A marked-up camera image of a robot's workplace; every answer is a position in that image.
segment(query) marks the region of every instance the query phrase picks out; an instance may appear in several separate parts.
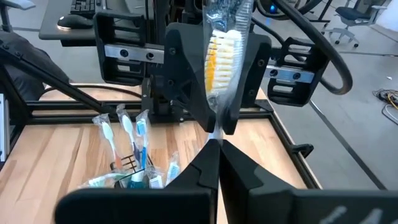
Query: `wooden tabletop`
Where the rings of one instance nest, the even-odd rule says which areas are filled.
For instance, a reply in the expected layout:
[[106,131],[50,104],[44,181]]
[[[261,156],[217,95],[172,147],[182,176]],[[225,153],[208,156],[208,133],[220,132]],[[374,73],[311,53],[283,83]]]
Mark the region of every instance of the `wooden tabletop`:
[[[133,91],[138,87],[119,86]],[[125,93],[85,89],[99,100],[137,100]],[[265,98],[260,90],[257,98]],[[69,100],[51,91],[42,100]],[[129,137],[119,123],[112,128],[118,151],[131,154]],[[224,136],[268,171],[297,188],[305,184],[267,119],[239,120],[233,136]],[[178,151],[184,169],[203,147],[207,133],[194,121],[152,125],[150,157],[166,171]],[[110,146],[93,124],[26,126],[0,172],[0,224],[53,223],[53,209],[68,192],[109,172]],[[227,223],[222,195],[218,223]]]

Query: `office chair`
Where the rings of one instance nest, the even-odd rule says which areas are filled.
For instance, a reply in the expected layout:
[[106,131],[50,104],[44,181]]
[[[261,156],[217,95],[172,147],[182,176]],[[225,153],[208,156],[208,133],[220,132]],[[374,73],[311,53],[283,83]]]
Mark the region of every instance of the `office chair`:
[[29,0],[0,0],[0,16],[2,21],[1,28],[6,32],[12,32],[12,26],[7,11],[8,7],[28,10],[36,7],[36,5]]
[[359,41],[355,38],[355,34],[348,30],[349,27],[353,26],[370,26],[376,22],[377,15],[381,9],[387,9],[387,7],[382,6],[386,0],[357,0],[354,8],[348,7],[350,0],[347,1],[344,7],[338,7],[336,9],[337,14],[335,16],[340,16],[341,21],[347,25],[343,28],[333,28],[326,30],[325,24],[322,30],[322,34],[326,32],[329,33],[329,38],[332,33],[340,34],[338,40],[335,44],[339,44],[343,36],[349,37],[348,43],[352,41],[355,42],[354,47],[358,47]]

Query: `computer mouse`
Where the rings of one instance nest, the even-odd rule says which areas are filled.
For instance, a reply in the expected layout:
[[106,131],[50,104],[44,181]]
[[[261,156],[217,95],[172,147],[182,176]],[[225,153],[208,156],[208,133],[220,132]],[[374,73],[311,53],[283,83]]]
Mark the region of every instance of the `computer mouse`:
[[62,29],[89,29],[93,27],[93,21],[91,19],[79,15],[63,16],[57,24],[59,28]]

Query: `white bristles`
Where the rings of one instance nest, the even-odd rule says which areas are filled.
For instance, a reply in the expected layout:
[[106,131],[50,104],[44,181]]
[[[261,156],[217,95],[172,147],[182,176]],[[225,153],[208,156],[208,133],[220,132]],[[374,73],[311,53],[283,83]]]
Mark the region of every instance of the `white bristles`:
[[235,58],[242,52],[241,33],[213,30],[205,61],[205,85],[208,94],[225,91],[236,71]]

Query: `bolt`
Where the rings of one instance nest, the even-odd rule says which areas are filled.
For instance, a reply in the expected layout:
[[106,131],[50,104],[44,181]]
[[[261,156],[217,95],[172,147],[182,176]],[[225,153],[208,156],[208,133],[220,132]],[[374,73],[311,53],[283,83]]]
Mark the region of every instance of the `bolt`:
[[170,48],[169,53],[170,55],[175,55],[175,48],[174,47]]
[[265,64],[265,62],[264,62],[263,59],[261,59],[261,60],[259,60],[259,61],[257,62],[257,64],[258,64],[259,67],[263,67],[264,64]]
[[278,70],[272,69],[271,72],[269,73],[270,76],[275,77],[278,75]]
[[293,75],[293,79],[294,80],[297,80],[297,79],[299,79],[301,77],[301,74],[300,73],[295,73],[294,75]]
[[127,56],[129,56],[129,52],[127,51],[127,50],[121,50],[120,51],[120,55],[122,56],[122,57],[127,57]]

